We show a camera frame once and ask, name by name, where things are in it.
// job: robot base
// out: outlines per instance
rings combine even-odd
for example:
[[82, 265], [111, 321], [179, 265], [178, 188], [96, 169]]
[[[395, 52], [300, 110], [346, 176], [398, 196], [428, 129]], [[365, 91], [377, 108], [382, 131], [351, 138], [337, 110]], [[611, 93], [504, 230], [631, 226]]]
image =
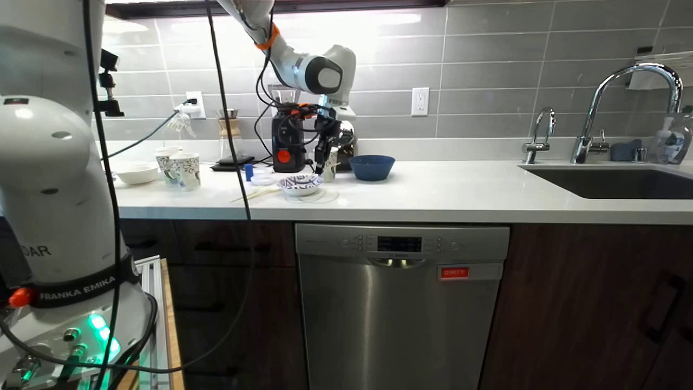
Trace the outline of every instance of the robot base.
[[[122, 284], [120, 294], [120, 317], [109, 361], [129, 364], [153, 330], [155, 308], [151, 308], [151, 298], [141, 292], [138, 285]], [[104, 361], [105, 340], [111, 336], [111, 308], [113, 292], [56, 309], [19, 309], [13, 314], [11, 330], [39, 353], [65, 361], [99, 364]], [[53, 388], [61, 382], [92, 388], [91, 383], [97, 373], [99, 369], [63, 366], [27, 358], [22, 348], [13, 346], [8, 337], [0, 336], [1, 388]], [[102, 388], [111, 388], [111, 382], [120, 379], [120, 373], [105, 373], [109, 376]]]

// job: wall tile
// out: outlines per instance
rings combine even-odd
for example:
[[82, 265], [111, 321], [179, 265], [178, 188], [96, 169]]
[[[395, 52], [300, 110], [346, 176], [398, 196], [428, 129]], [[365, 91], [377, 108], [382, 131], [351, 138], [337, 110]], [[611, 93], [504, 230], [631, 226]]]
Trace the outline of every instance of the wall tile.
[[552, 33], [545, 58], [632, 58], [654, 45], [656, 31]]
[[[428, 115], [437, 110], [437, 91], [430, 91]], [[351, 105], [358, 115], [412, 115], [412, 91], [352, 93]]]
[[473, 34], [445, 38], [445, 62], [542, 61], [545, 34]]
[[[558, 110], [557, 134], [573, 137], [594, 87], [632, 61], [638, 45], [659, 36], [656, 52], [693, 50], [691, 7], [691, 0], [452, 0], [445, 8], [284, 13], [278, 24], [297, 52], [323, 53], [341, 43], [358, 53], [351, 103], [362, 138], [524, 137], [543, 103]], [[104, 34], [122, 57], [114, 93], [127, 112], [105, 119], [109, 137], [143, 137], [183, 91], [204, 91], [209, 119], [175, 121], [157, 138], [216, 138], [220, 100], [205, 17], [137, 24], [147, 31]], [[230, 105], [241, 110], [243, 134], [253, 137], [264, 57], [241, 24], [226, 14], [215, 24]], [[412, 87], [430, 87], [428, 116], [410, 115]], [[648, 137], [661, 126], [665, 91], [612, 85], [601, 100], [596, 127], [608, 134]]]
[[282, 13], [278, 25], [293, 38], [316, 36], [330, 31], [337, 40], [352, 34], [401, 36], [441, 34], [445, 13], [441, 8], [391, 8], [391, 11], [336, 11], [336, 13]]
[[157, 43], [157, 33], [155, 33], [153, 20], [114, 20], [114, 17], [104, 20], [102, 45], [105, 50], [111, 45], [155, 45], [155, 43]]
[[[594, 88], [539, 88], [536, 105], [552, 105], [557, 112], [587, 112]], [[598, 103], [598, 110], [632, 110], [638, 100], [637, 91], [608, 87]]]
[[691, 0], [672, 0], [665, 25], [693, 25], [693, 2]]
[[113, 45], [111, 52], [120, 57], [120, 71], [165, 69], [165, 61], [157, 45]]
[[558, 2], [552, 31], [656, 28], [665, 0]]
[[531, 129], [531, 115], [444, 115], [437, 137], [522, 137]]
[[[651, 137], [661, 127], [661, 115], [634, 112], [598, 112], [591, 137], [601, 129], [608, 137]], [[557, 115], [555, 137], [578, 137], [583, 131], [585, 115]]]
[[628, 65], [617, 61], [548, 61], [543, 62], [542, 87], [598, 87], [611, 71]]
[[117, 98], [122, 110], [126, 112], [127, 119], [135, 116], [147, 116], [147, 119], [165, 119], [173, 112], [173, 103], [171, 98], [141, 98], [141, 95], [131, 95], [131, 98]]
[[[181, 95], [183, 91], [205, 91], [218, 93], [216, 71], [168, 71], [171, 93]], [[255, 91], [255, 71], [226, 71], [222, 85], [227, 93], [253, 93]]]
[[114, 95], [168, 95], [168, 80], [165, 71], [147, 73], [113, 73]]
[[[235, 108], [241, 119], [255, 119], [260, 115], [260, 101], [253, 93], [227, 93], [227, 108]], [[220, 95], [204, 93], [205, 112], [209, 119], [220, 116]]]
[[415, 62], [415, 65], [386, 65], [369, 66], [360, 65], [352, 77], [352, 91], [390, 91], [412, 87], [437, 87], [441, 65]]
[[[668, 105], [668, 91], [638, 91], [638, 100], [634, 103], [634, 110], [654, 110], [654, 112], [665, 112]], [[680, 105], [693, 105], [693, 93], [683, 95]]]
[[535, 88], [514, 91], [441, 91], [440, 112], [531, 112]]
[[656, 52], [683, 52], [693, 50], [693, 21], [688, 28], [662, 28], [656, 43]]
[[356, 129], [360, 138], [430, 138], [435, 116], [360, 116]]
[[542, 62], [444, 65], [444, 88], [536, 87]]
[[455, 7], [445, 34], [548, 31], [549, 8], [548, 2]]
[[440, 62], [441, 38], [440, 36], [391, 36], [377, 38], [377, 52], [373, 58], [377, 65], [390, 62]]

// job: red label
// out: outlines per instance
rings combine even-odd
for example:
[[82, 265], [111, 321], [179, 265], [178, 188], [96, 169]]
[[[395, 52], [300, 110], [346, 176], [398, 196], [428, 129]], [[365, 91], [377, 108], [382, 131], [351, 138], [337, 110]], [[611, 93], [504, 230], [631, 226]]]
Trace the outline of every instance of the red label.
[[455, 282], [455, 279], [467, 279], [469, 277], [469, 266], [444, 266], [440, 269], [440, 279], [441, 282]]

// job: blue bowl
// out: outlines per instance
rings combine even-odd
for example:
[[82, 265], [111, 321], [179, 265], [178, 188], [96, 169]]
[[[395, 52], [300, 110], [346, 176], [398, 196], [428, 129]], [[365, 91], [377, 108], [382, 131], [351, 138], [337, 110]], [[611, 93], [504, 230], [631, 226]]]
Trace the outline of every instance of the blue bowl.
[[395, 157], [382, 156], [382, 153], [363, 153], [363, 156], [352, 156], [349, 165], [358, 179], [377, 181], [390, 176]]

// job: bowl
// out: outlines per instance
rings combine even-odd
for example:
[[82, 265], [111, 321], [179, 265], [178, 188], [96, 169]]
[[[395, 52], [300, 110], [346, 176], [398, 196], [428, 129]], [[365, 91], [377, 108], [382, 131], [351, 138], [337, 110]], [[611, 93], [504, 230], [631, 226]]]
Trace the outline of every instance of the bowl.
[[390, 176], [395, 157], [383, 153], [363, 153], [363, 156], [352, 156], [349, 165], [358, 179], [377, 181]]
[[113, 169], [113, 174], [126, 183], [126, 187], [143, 187], [147, 181], [157, 179], [157, 166], [155, 165], [126, 165]]

